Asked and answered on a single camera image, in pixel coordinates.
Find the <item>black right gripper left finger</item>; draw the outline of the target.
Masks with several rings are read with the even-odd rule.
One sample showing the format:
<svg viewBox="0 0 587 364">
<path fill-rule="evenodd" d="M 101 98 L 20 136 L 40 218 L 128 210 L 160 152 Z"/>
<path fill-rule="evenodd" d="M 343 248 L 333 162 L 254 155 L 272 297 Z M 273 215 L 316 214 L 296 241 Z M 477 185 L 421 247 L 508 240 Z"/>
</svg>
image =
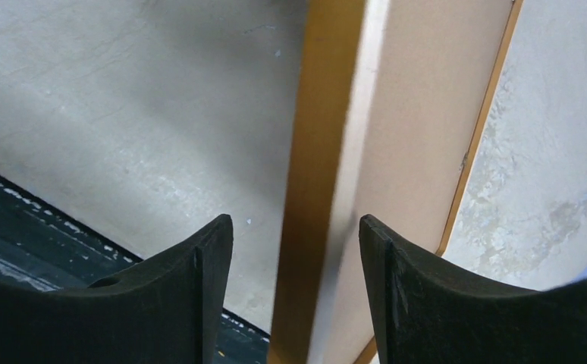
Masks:
<svg viewBox="0 0 587 364">
<path fill-rule="evenodd" d="M 0 363 L 211 363 L 233 240 L 223 214 L 86 288 L 0 282 Z"/>
</svg>

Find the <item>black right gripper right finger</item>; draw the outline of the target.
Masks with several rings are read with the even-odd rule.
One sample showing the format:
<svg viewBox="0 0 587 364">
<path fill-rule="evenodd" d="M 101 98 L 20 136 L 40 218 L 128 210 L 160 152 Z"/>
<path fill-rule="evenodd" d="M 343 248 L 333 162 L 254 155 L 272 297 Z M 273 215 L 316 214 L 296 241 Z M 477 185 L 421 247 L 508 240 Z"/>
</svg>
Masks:
<svg viewBox="0 0 587 364">
<path fill-rule="evenodd" d="M 373 215 L 359 247 L 382 363 L 587 363 L 587 278 L 537 291 L 467 271 Z"/>
</svg>

